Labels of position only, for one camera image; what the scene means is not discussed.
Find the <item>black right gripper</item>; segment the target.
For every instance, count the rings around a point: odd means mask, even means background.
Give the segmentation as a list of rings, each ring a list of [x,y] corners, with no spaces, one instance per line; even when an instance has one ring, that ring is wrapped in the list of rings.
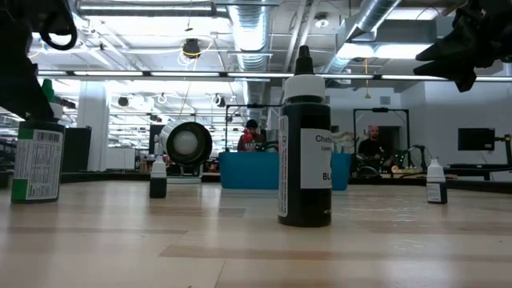
[[[452,31],[416,55],[420,62],[467,56],[475,48],[476,66],[492,66],[495,60],[512,63],[512,0],[476,0],[456,9]],[[476,81],[472,66],[427,63],[413,69],[415,75],[444,78],[459,92],[467,92]]]

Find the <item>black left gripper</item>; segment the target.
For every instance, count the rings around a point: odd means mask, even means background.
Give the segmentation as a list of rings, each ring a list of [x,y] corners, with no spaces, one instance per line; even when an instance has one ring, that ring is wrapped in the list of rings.
[[[27,56],[33,32],[44,42],[66,36],[66,0],[0,0],[0,60]],[[24,119],[53,119],[37,76],[29,59],[0,63],[0,107]]]

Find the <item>green food coloring bottle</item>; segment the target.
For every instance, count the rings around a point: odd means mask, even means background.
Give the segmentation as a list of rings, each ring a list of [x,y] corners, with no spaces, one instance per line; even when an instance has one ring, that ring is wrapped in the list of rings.
[[[56,202],[59,197],[65,127],[63,107],[55,102],[53,82],[44,79],[42,91],[53,111],[47,121],[26,120],[18,129],[11,187],[12,203]]]

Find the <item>small white-capped dark bottle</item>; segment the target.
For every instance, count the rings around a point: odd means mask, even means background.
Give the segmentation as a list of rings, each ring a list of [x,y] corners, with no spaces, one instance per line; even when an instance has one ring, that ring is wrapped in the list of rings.
[[[150,198],[165,198],[167,186],[166,164],[163,156],[158,155],[152,165],[150,173]]]
[[[430,161],[426,175],[426,199],[428,203],[447,204],[446,176],[436,158]]]

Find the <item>black food coloring bottle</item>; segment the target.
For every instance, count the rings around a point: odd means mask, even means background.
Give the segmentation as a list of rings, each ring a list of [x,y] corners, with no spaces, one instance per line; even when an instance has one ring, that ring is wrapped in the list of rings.
[[[325,80],[314,73],[310,49],[299,48],[294,75],[284,83],[278,121],[278,222],[296,227],[331,224],[331,109]]]

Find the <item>white column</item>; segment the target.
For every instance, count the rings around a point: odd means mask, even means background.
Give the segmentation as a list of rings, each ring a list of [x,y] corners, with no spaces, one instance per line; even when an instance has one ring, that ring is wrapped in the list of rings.
[[[77,126],[91,128],[88,171],[106,170],[110,100],[105,82],[80,81]]]

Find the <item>black cabinet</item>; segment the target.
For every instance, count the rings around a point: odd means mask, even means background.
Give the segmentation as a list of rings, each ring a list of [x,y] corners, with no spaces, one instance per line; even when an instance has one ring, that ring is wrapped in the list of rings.
[[[87,170],[92,128],[66,128],[62,161],[63,173]]]

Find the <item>black monitor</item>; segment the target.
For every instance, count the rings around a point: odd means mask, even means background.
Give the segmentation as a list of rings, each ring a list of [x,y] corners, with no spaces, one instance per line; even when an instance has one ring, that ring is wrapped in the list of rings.
[[[458,150],[460,151],[484,151],[494,150],[494,128],[459,128]]]

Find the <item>black desk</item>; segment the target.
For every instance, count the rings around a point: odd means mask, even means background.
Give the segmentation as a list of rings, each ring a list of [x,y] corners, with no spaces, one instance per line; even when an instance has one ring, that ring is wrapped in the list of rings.
[[[491,174],[497,172],[512,172],[512,166],[506,164],[449,164],[444,168],[445,174],[461,177],[481,177],[491,180]]]

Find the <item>person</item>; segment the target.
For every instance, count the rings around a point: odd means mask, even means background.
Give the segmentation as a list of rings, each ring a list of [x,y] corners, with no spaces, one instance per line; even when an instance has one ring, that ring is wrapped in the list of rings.
[[[380,140],[379,127],[369,126],[368,138],[361,141],[358,147],[358,154],[364,161],[373,167],[387,167],[392,164],[391,148]]]
[[[243,133],[240,136],[237,144],[237,152],[250,152],[261,150],[264,144],[266,143],[266,138],[264,135],[258,132],[258,123],[256,120],[250,119],[246,123],[245,129],[248,129],[249,132],[252,133],[253,139],[252,142],[244,143],[243,141]]]

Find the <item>long LED light bar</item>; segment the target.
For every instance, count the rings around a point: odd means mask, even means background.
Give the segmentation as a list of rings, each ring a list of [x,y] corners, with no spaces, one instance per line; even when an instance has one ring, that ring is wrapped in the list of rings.
[[[165,81],[177,79],[192,81],[196,79],[287,79],[292,73],[260,73],[260,72],[201,72],[201,71],[127,71],[127,70],[40,70],[39,77],[46,78],[99,78],[103,80],[149,80],[150,78]],[[418,82],[448,82],[448,79],[431,76],[407,74],[320,74],[326,80],[368,80],[368,81],[418,81]]]

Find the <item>black ceiling dome device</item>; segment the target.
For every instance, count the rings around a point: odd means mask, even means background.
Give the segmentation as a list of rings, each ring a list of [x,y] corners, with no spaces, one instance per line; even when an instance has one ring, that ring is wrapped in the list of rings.
[[[189,59],[198,58],[201,54],[199,40],[197,38],[187,38],[182,45],[182,54]]]

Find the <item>blue plastic bin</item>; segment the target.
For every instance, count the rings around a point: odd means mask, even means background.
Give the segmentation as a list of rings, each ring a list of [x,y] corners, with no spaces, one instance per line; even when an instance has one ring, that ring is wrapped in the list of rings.
[[[346,190],[350,164],[350,154],[333,154],[333,190]],[[222,152],[219,155],[219,169],[224,189],[278,189],[279,153]]]

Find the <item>silver ribbed air duct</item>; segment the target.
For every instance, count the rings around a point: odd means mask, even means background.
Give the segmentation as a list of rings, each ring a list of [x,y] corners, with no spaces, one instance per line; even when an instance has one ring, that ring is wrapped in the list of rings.
[[[359,12],[342,20],[336,34],[336,51],[322,68],[324,74],[344,71],[354,58],[369,58],[377,30],[402,0],[363,0]]]
[[[229,6],[234,45],[241,72],[264,73],[269,70],[269,58],[263,52],[269,49],[270,8],[265,6]],[[267,82],[243,83],[245,104],[264,104],[270,96]],[[264,108],[247,108],[250,119],[260,120],[266,114]]]

